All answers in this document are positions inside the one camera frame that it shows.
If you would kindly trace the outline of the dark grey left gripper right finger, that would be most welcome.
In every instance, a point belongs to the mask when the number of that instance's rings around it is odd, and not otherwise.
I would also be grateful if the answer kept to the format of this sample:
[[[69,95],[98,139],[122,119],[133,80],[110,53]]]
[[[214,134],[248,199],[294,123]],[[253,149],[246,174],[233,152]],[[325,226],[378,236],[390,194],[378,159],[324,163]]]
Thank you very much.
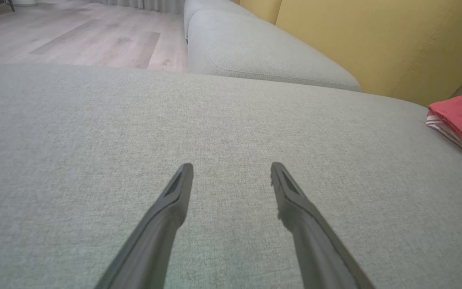
[[[282,163],[272,163],[271,180],[278,218],[293,235],[304,288],[375,289]]]

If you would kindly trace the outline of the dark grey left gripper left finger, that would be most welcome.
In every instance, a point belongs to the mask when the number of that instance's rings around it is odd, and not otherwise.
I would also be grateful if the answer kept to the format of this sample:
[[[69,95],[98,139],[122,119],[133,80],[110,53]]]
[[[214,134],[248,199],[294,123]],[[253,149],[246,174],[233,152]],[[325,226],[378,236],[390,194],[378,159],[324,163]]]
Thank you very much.
[[[187,216],[193,178],[191,163],[176,170],[95,289],[163,289],[176,233]]]

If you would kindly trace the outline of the large grey fabric ottoman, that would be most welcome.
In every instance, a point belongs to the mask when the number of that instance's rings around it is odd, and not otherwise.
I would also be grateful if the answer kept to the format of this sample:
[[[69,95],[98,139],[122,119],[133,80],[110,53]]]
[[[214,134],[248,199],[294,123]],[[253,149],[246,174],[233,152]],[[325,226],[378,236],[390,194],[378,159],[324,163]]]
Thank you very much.
[[[378,289],[462,289],[462,150],[423,106],[291,83],[0,65],[0,289],[93,289],[182,163],[165,289],[302,289],[281,162]]]

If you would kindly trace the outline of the grey sofa seat cushion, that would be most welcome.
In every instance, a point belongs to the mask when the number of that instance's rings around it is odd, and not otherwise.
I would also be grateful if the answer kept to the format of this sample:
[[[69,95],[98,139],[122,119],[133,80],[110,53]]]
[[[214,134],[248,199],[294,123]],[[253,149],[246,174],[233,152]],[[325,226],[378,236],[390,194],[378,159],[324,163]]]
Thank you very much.
[[[188,71],[361,91],[345,68],[286,31],[217,10],[198,11],[191,18]]]
[[[191,18],[198,11],[217,10],[234,14],[255,15],[235,2],[235,0],[185,0],[183,10],[185,40],[188,40],[188,29]]]

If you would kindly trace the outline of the yellow sofa backrest cushion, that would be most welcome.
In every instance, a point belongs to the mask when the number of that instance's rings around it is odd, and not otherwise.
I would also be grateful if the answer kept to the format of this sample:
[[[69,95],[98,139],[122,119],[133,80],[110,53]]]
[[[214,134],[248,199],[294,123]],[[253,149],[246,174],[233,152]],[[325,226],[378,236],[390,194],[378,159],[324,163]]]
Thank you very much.
[[[282,0],[276,24],[365,93],[427,106],[462,85],[462,0]]]
[[[239,0],[239,5],[257,18],[276,24],[282,0]]]

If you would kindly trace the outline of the grey pleated curtain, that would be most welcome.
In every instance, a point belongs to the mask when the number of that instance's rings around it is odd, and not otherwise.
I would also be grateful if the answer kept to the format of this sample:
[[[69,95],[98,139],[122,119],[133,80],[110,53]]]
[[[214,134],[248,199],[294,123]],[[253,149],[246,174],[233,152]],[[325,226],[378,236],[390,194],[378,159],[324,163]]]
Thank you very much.
[[[181,14],[185,0],[88,0],[104,5],[132,7],[142,10]]]

